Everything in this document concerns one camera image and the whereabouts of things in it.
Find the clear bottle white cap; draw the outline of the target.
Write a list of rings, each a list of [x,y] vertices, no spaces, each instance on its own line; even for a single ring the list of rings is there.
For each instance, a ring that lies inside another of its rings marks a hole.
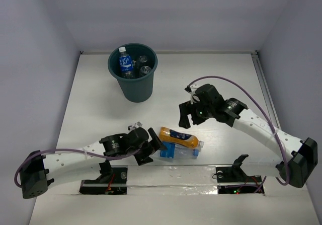
[[[144,77],[151,72],[152,72],[152,68],[148,65],[144,65],[139,70],[139,77]]]

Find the orange juice bottle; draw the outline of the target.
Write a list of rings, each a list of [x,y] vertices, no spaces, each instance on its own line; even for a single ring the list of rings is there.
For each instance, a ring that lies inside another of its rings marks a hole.
[[[204,147],[204,142],[200,141],[196,136],[177,132],[166,127],[160,128],[159,139],[161,141],[179,144],[190,149],[202,149]]]

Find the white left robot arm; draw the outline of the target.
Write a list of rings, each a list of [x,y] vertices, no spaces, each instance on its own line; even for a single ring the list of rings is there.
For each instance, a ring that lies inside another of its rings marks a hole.
[[[24,199],[31,199],[44,194],[52,184],[84,179],[85,168],[95,165],[94,176],[103,183],[113,175],[111,161],[133,156],[141,166],[151,163],[151,155],[156,151],[166,149],[153,128],[145,130],[137,122],[128,133],[109,135],[79,149],[30,153],[15,173],[15,184],[21,188]]]

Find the clear ribbed plastic bottle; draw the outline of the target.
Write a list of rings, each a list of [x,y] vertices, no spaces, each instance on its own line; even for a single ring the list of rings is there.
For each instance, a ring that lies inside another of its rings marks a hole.
[[[142,66],[149,66],[149,58],[146,55],[139,56],[135,61],[137,69],[140,69]]]

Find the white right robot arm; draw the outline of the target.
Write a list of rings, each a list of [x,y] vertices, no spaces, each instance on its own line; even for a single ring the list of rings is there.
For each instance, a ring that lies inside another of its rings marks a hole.
[[[281,179],[296,188],[304,186],[318,164],[314,139],[300,139],[285,133],[263,120],[240,100],[224,99],[211,84],[191,84],[185,91],[191,96],[187,108],[193,124],[199,125],[214,118],[249,135],[280,157],[274,167]]]

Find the blue label white-cap bottle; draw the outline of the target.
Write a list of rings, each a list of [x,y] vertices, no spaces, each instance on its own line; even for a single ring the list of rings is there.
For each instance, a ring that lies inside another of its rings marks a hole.
[[[134,78],[134,69],[132,65],[131,56],[126,52],[125,47],[119,47],[119,66],[121,71],[121,77],[125,79]]]

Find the clear bottle blue cap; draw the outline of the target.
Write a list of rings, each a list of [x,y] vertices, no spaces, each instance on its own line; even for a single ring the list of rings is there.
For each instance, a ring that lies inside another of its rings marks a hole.
[[[167,148],[166,150],[158,150],[156,157],[165,161],[177,161],[177,160],[194,160],[199,156],[199,150],[197,148],[187,148],[185,146],[163,142],[163,145]]]

